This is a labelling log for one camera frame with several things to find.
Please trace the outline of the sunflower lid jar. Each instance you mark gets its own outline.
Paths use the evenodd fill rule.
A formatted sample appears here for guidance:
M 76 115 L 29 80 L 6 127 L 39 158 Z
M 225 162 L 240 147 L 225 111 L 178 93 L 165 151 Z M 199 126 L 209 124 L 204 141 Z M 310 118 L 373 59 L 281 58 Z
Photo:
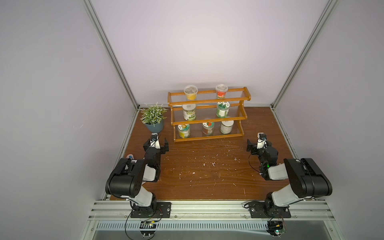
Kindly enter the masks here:
M 179 136 L 182 139 L 190 137 L 190 125 L 189 124 L 180 124 L 178 125 Z

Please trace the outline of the tomato lid jar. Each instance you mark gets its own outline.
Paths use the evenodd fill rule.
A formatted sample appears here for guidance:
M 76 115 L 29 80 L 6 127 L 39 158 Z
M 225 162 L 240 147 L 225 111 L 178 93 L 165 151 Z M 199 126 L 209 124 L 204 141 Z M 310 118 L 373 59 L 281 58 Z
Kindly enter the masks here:
M 202 123 L 202 132 L 206 136 L 211 136 L 214 133 L 214 122 L 204 122 Z

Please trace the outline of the green tree lid jar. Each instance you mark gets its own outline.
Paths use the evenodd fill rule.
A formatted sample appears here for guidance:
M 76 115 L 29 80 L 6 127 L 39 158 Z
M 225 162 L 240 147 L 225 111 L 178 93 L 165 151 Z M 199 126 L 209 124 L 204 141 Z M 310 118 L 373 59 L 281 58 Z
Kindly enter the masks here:
M 227 118 L 229 114 L 230 109 L 230 103 L 229 102 L 218 102 L 217 103 L 217 111 L 216 115 L 218 118 Z

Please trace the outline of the white green Ideal jar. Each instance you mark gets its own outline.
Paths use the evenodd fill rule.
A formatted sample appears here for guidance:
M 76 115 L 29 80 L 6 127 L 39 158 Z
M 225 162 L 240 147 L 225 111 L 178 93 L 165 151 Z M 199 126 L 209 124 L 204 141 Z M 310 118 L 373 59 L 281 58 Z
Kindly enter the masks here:
M 194 121 L 196 119 L 196 104 L 182 105 L 183 117 L 186 121 Z

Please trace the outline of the clear cup red label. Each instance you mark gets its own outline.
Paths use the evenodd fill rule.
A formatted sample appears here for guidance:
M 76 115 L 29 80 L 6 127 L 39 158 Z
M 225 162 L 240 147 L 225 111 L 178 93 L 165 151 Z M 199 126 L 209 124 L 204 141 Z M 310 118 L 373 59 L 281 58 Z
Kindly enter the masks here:
M 228 91 L 228 86 L 224 84 L 218 84 L 216 86 L 216 95 L 218 99 L 224 99 Z

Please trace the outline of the clear cup yellow seeds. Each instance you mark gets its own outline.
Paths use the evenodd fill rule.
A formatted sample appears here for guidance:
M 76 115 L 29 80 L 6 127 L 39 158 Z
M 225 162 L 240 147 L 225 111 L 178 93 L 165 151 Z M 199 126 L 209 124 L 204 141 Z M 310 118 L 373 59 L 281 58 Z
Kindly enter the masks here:
M 194 101 L 197 98 L 198 88 L 195 85 L 187 85 L 184 93 L 188 101 Z

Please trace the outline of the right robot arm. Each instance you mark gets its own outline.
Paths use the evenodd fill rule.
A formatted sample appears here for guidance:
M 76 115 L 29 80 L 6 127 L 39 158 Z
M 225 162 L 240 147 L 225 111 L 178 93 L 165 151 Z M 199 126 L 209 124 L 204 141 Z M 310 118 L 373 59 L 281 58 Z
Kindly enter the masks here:
M 291 204 L 330 196 L 333 192 L 331 182 L 312 158 L 284 159 L 282 164 L 278 164 L 279 152 L 265 134 L 260 134 L 255 144 L 247 140 L 247 151 L 258 157 L 261 165 L 257 172 L 264 180 L 289 180 L 287 186 L 268 193 L 263 203 L 255 201 L 252 212 L 259 208 L 267 216 L 284 215 L 289 212 Z

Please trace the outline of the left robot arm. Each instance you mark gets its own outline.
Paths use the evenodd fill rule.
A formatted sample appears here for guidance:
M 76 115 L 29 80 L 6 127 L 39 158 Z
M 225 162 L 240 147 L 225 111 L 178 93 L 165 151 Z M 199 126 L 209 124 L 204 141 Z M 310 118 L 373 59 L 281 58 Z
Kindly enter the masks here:
M 107 179 L 106 194 L 125 199 L 133 204 L 133 210 L 148 213 L 157 211 L 154 193 L 146 190 L 143 183 L 156 183 L 161 175 L 161 156 L 169 151 L 168 141 L 160 145 L 159 134 L 151 137 L 143 145 L 142 159 L 121 158 Z

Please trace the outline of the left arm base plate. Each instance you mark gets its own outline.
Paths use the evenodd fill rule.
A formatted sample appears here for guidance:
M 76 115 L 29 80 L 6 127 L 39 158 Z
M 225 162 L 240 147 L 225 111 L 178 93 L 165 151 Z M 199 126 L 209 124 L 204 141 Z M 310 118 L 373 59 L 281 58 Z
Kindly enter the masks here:
M 170 218 L 172 210 L 171 202 L 156 202 L 149 207 L 139 207 L 133 205 L 131 218 L 144 219 L 144 218 Z

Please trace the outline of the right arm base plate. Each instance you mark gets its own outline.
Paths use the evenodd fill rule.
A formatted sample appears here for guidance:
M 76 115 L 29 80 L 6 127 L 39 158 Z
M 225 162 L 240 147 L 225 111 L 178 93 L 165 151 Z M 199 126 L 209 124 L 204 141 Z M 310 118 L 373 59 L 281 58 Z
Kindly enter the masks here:
M 277 207 L 274 203 L 251 201 L 245 204 L 245 208 L 249 210 L 251 218 L 291 218 L 288 207 Z

